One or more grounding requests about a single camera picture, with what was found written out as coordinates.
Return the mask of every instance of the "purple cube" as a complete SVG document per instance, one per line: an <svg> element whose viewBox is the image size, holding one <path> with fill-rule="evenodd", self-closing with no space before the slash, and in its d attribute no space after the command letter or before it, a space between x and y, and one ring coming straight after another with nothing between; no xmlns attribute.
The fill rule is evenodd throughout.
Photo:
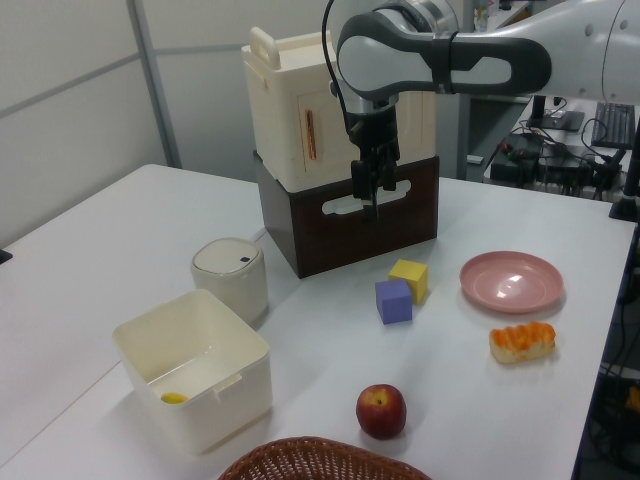
<svg viewBox="0 0 640 480"><path fill-rule="evenodd" d="M413 297L404 279L377 282L376 305L385 325L413 319Z"/></svg>

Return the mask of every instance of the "bread roll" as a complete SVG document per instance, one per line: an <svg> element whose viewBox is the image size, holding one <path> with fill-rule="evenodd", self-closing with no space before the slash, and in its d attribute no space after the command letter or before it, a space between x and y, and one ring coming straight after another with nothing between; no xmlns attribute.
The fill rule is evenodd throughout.
<svg viewBox="0 0 640 480"><path fill-rule="evenodd" d="M517 327L491 330L491 354L500 363L519 363L553 352L556 332L548 323L530 322Z"/></svg>

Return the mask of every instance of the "pink plate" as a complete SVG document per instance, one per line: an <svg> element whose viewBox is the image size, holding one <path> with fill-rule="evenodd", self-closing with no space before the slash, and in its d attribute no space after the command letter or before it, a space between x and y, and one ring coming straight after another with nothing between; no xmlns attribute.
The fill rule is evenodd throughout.
<svg viewBox="0 0 640 480"><path fill-rule="evenodd" d="M520 252L489 252L460 270L468 298L507 313L528 313L554 303L564 288L562 275L549 262Z"/></svg>

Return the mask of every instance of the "apple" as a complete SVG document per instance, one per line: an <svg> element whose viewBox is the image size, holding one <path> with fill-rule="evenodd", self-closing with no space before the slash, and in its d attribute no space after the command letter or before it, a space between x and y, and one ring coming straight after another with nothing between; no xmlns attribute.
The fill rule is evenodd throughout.
<svg viewBox="0 0 640 480"><path fill-rule="evenodd" d="M356 403L356 416L362 430L378 440L398 435L407 420L407 406L400 390L379 384L365 388Z"/></svg>

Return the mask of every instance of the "cream plastic container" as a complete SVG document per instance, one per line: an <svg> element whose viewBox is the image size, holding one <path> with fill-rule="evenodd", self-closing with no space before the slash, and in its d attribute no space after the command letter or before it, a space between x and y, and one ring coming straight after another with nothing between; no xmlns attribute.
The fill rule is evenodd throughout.
<svg viewBox="0 0 640 480"><path fill-rule="evenodd" d="M242 238L220 238L191 261L196 288L213 293L251 325L267 309L267 273L262 248Z"/></svg>
<svg viewBox="0 0 640 480"><path fill-rule="evenodd" d="M120 325L113 340L139 398L184 452L208 450L271 407L269 346L207 290ZM169 392L189 400L165 403Z"/></svg>

